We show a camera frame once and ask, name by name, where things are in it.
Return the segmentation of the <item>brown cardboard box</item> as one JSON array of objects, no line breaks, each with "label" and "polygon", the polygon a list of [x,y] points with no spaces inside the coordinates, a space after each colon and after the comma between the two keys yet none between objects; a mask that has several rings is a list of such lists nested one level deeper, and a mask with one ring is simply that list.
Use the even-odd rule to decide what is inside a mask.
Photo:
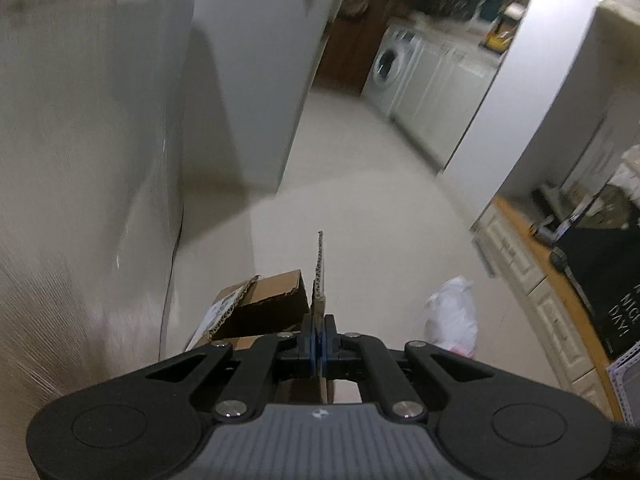
[{"label": "brown cardboard box", "polygon": [[206,312],[188,348],[226,352],[190,394],[198,411],[219,418],[241,418],[271,402],[326,404],[332,382],[300,371],[297,336],[306,314],[316,328],[324,313],[323,258],[317,260],[314,296],[307,297],[299,270],[254,276],[223,289]]}]

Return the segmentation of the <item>white red plastic bag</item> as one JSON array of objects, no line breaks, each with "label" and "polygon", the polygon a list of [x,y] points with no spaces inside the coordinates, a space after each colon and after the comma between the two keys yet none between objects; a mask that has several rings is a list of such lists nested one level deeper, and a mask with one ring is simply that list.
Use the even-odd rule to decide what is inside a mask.
[{"label": "white red plastic bag", "polygon": [[478,325],[472,285],[463,276],[446,281],[428,297],[424,311],[424,339],[466,358],[472,358],[477,347]]}]

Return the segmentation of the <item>white drawer cabinet wooden top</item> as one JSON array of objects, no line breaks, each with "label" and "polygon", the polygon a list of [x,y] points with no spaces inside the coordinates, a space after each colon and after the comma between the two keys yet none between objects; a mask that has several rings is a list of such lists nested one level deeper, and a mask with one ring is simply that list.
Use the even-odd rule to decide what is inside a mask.
[{"label": "white drawer cabinet wooden top", "polygon": [[475,223],[480,246],[509,284],[561,388],[623,419],[606,355],[570,282],[552,266],[551,249],[533,238],[533,223],[496,196]]}]

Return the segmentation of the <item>white kitchen cabinets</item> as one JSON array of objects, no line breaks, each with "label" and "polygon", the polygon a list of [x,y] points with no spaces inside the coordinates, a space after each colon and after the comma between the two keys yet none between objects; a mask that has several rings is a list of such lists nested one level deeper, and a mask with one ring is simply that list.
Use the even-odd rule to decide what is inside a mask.
[{"label": "white kitchen cabinets", "polygon": [[392,117],[445,167],[498,72],[498,58],[462,44],[426,40]]}]

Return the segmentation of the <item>white washing machine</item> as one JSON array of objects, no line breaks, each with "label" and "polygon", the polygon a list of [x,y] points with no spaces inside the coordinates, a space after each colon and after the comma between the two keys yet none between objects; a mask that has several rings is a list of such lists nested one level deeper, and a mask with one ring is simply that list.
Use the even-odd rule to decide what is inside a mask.
[{"label": "white washing machine", "polygon": [[398,104],[422,48],[423,38],[413,29],[391,24],[384,32],[361,93],[383,117]]}]

